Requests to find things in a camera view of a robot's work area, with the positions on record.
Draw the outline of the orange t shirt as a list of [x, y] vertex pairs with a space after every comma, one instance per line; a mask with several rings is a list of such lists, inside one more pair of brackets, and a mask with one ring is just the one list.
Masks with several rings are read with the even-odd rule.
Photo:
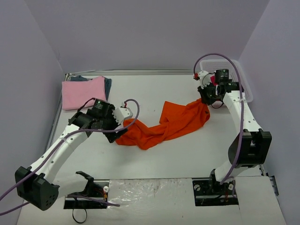
[[176, 139], [199, 130], [209, 119], [209, 108], [202, 103], [201, 99], [187, 105], [166, 101], [158, 125], [148, 127], [136, 120], [128, 131], [116, 140], [116, 143], [148, 150], [163, 141]]

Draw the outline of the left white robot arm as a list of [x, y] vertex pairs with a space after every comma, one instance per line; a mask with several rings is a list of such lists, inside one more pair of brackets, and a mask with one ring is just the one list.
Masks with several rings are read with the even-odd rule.
[[125, 104], [116, 108], [100, 99], [96, 99], [87, 112], [78, 109], [57, 141], [36, 162], [16, 170], [17, 194], [42, 211], [49, 209], [63, 196], [91, 195], [96, 187], [92, 176], [77, 171], [71, 177], [57, 180], [58, 171], [93, 132], [102, 131], [110, 143], [116, 141], [127, 132], [126, 128], [118, 130], [118, 126], [132, 116]]

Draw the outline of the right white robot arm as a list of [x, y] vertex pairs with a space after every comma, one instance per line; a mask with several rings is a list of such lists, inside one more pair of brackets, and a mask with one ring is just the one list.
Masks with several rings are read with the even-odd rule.
[[198, 92], [202, 103], [221, 102], [233, 119], [236, 137], [228, 149], [228, 159], [212, 171], [209, 191], [215, 194], [225, 188], [243, 171], [265, 163], [272, 135], [257, 123], [245, 98], [242, 85], [229, 77], [227, 69], [213, 73], [200, 71], [194, 77], [200, 81]]

